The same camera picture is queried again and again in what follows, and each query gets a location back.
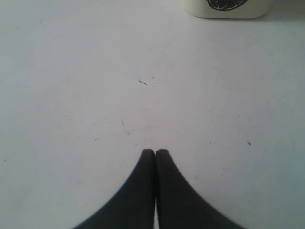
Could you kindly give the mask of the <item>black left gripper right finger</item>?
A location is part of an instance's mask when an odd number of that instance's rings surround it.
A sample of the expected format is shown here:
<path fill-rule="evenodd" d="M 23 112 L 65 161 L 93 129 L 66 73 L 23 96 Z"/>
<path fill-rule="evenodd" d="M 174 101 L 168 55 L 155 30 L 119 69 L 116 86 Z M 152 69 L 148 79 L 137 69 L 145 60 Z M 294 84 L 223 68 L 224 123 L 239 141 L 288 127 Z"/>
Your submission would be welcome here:
<path fill-rule="evenodd" d="M 206 202 L 187 182 L 170 152 L 156 152 L 158 224 L 161 229 L 241 229 Z"/>

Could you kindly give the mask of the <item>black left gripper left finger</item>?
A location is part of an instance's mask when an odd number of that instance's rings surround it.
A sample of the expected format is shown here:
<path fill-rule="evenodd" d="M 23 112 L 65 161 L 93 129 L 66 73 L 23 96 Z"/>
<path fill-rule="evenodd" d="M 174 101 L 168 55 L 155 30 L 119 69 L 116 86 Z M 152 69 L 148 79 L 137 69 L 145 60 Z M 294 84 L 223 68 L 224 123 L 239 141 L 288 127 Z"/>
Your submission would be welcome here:
<path fill-rule="evenodd" d="M 152 229 L 155 211 L 155 153 L 144 149 L 115 195 L 77 229 Z"/>

